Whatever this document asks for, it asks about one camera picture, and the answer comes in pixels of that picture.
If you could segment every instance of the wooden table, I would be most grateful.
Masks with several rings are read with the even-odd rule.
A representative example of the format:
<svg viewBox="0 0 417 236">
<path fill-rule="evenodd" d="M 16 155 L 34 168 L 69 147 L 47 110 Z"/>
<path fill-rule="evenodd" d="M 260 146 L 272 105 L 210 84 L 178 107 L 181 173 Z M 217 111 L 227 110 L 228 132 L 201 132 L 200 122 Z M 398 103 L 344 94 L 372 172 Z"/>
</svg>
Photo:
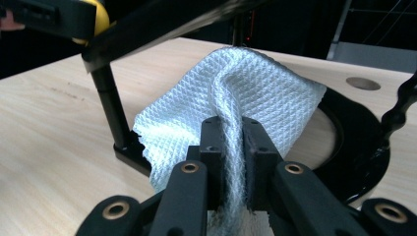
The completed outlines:
<svg viewBox="0 0 417 236">
<path fill-rule="evenodd" d="M 129 125 L 186 71 L 222 46 L 180 38 L 114 62 Z M 411 77 L 279 53 L 268 55 L 299 75 L 363 103 L 379 118 L 394 105 L 397 87 Z M 370 79 L 382 88 L 357 89 L 346 83 L 349 77 Z M 147 177 L 115 158 L 97 92 L 80 56 L 0 81 L 0 121 L 0 235 L 73 235 L 100 201 L 113 195 L 143 201 L 153 193 Z M 314 119 L 308 129 L 317 132 L 322 125 L 320 119 Z M 304 142 L 314 150 L 314 139 L 306 137 Z M 414 212 L 416 141 L 414 106 L 407 125 L 391 138 L 391 163 L 373 195 L 395 200 Z M 303 152 L 297 147 L 294 153 Z"/>
</svg>

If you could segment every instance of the white towel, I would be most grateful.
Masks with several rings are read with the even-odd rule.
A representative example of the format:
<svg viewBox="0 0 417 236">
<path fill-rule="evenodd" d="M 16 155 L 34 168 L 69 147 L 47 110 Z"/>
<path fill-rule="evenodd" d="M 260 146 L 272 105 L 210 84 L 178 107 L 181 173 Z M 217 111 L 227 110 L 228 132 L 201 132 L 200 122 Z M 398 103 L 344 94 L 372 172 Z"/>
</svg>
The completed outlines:
<svg viewBox="0 0 417 236">
<path fill-rule="evenodd" d="M 242 116 L 261 122 L 286 156 L 325 91 L 323 85 L 251 49 L 214 51 L 135 119 L 134 131 L 141 136 L 144 156 L 152 166 L 151 184 L 157 192 L 163 190 L 173 166 L 185 160 L 188 146 L 200 144 L 201 123 L 219 116 L 230 191 L 224 206 L 208 216 L 208 235 L 265 235 L 267 215 L 253 216 L 244 205 Z"/>
</svg>

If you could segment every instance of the light wood surface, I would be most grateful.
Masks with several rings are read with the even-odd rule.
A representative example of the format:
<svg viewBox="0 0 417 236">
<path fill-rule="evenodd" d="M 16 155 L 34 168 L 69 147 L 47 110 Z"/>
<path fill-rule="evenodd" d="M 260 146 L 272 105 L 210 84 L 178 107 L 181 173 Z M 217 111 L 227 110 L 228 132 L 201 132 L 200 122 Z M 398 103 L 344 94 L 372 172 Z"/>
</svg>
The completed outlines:
<svg viewBox="0 0 417 236">
<path fill-rule="evenodd" d="M 223 45 L 174 39 L 112 64 L 125 112 L 135 115 L 171 89 L 196 63 Z M 377 117 L 396 100 L 410 74 L 268 53 L 301 76 L 359 101 Z M 382 88 L 353 88 L 361 77 Z M 74 235 L 92 208 L 113 195 L 143 201 L 148 178 L 117 160 L 107 122 L 80 56 L 0 81 L 0 235 Z M 317 114 L 292 156 L 306 158 L 330 142 Z M 417 107 L 391 138 L 391 163 L 373 197 L 417 212 Z"/>
</svg>

